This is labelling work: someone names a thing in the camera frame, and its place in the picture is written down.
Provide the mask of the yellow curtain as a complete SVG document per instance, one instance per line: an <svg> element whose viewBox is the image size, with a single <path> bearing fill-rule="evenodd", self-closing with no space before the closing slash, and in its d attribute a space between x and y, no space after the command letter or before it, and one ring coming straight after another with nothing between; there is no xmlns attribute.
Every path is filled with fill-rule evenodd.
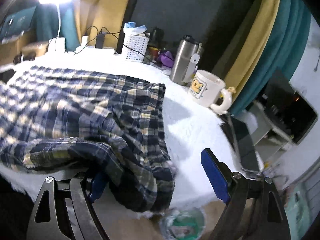
<svg viewBox="0 0 320 240"><path fill-rule="evenodd" d="M235 100L252 75L271 35L280 0L255 0L213 73L221 77L226 88L233 87Z"/></svg>

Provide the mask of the white power strip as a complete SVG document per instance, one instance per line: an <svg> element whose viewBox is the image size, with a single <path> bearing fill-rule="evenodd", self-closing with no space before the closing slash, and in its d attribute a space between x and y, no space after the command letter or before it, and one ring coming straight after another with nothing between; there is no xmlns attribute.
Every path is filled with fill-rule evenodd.
<svg viewBox="0 0 320 240"><path fill-rule="evenodd" d="M115 54L115 49L112 47L95 48L94 46L85 46L76 48L75 55L86 56L112 56Z"/></svg>

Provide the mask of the white bear cartoon mug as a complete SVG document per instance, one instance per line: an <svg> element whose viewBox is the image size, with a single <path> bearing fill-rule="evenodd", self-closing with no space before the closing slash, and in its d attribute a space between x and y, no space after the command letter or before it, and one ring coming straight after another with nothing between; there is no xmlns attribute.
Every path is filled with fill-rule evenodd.
<svg viewBox="0 0 320 240"><path fill-rule="evenodd" d="M223 115L231 107L236 89L226 88L225 82L210 72L197 70L188 93L199 105L210 108L217 115Z"/></svg>

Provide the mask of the blue plastic bag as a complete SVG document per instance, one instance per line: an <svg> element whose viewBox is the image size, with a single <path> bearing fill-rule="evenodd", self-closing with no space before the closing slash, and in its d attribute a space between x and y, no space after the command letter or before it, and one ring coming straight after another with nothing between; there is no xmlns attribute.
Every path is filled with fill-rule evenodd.
<svg viewBox="0 0 320 240"><path fill-rule="evenodd" d="M126 35L139 35L145 33L147 30L145 25L136 26L135 22L127 22L124 24L123 32Z"/></svg>

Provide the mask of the white usb charger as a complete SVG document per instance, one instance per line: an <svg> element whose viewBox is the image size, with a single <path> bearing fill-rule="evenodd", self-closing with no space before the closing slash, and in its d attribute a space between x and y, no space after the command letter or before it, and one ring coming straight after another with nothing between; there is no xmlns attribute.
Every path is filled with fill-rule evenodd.
<svg viewBox="0 0 320 240"><path fill-rule="evenodd" d="M88 36L84 35L81 40L81 46L85 47L88 42Z"/></svg>

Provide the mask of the white perforated plastic basket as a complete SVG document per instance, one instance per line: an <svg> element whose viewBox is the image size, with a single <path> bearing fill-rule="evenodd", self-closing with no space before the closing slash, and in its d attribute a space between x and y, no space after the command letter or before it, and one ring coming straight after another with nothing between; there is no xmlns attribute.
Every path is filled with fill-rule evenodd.
<svg viewBox="0 0 320 240"><path fill-rule="evenodd" d="M125 31L121 55L125 61L140 62L145 59L149 43L146 31Z"/></svg>

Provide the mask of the teal curtain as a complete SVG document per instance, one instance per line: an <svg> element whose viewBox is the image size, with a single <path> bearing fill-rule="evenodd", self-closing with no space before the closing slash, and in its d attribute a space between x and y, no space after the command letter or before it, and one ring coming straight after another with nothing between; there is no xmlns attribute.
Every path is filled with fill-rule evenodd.
<svg viewBox="0 0 320 240"><path fill-rule="evenodd" d="M290 80L303 56L311 12L303 0L280 0L278 13L263 53L240 95L229 110L240 114L262 91L276 70Z"/></svg>

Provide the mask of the black power adapter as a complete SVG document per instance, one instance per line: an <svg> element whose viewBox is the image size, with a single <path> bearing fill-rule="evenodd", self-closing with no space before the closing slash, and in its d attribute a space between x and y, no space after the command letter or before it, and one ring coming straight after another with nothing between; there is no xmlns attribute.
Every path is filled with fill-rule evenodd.
<svg viewBox="0 0 320 240"><path fill-rule="evenodd" d="M105 41L106 32L100 31L95 40L95 48L103 49Z"/></svg>

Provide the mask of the purple cloth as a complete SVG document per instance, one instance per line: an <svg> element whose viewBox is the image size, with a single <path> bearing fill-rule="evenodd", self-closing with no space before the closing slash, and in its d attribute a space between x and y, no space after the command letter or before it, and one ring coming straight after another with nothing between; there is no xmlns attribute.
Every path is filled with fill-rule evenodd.
<svg viewBox="0 0 320 240"><path fill-rule="evenodd" d="M162 66L172 68L174 66L174 56L168 50L162 50L159 52L156 61Z"/></svg>

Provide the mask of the white textured table cover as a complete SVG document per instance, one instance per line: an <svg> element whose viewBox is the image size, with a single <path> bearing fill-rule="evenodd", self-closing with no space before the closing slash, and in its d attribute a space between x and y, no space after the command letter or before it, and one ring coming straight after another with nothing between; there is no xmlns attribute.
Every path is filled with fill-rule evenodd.
<svg viewBox="0 0 320 240"><path fill-rule="evenodd" d="M178 167L171 207L203 206L216 201L217 196L201 165L202 150L210 148L219 161L236 170L233 150L222 131L221 119L200 106L187 89L169 80L169 77L151 65L124 61L120 55L105 59L90 59L83 55L44 55L34 61L1 66L1 72L16 71L15 78L32 66L73 68L114 75L137 77L166 86L163 102L165 142L172 161Z"/></svg>

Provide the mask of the black monitor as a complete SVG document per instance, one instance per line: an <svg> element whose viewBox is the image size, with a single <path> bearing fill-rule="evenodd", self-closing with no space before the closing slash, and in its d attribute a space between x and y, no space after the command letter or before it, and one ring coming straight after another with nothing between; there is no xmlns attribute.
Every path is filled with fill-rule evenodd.
<svg viewBox="0 0 320 240"><path fill-rule="evenodd" d="M276 70L256 100L269 119L299 144L318 120L313 107L290 85L280 70Z"/></svg>

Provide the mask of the blue yellow plaid pants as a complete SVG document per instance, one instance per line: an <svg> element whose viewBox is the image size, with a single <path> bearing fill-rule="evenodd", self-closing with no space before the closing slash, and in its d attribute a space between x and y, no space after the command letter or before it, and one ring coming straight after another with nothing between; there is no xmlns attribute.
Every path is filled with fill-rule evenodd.
<svg viewBox="0 0 320 240"><path fill-rule="evenodd" d="M85 163L127 209L167 209L175 173L165 144L165 89L125 75L33 66L1 84L1 163L42 173Z"/></svg>

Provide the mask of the stainless steel tumbler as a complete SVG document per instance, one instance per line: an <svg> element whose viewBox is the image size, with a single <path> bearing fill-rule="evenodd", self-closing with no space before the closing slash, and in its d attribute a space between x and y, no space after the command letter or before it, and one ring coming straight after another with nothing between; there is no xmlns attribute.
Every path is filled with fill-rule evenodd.
<svg viewBox="0 0 320 240"><path fill-rule="evenodd" d="M185 86L196 71L202 54L202 43L197 42L191 35L184 35L178 46L170 80L178 85Z"/></svg>

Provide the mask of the small red yellow jar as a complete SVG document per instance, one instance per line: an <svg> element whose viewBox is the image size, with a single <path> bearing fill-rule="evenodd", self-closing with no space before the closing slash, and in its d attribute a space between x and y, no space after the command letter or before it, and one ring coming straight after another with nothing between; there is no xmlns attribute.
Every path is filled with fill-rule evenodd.
<svg viewBox="0 0 320 240"><path fill-rule="evenodd" d="M157 57L159 56L160 50L156 47L149 47L149 52L150 52L152 60L157 60Z"/></svg>

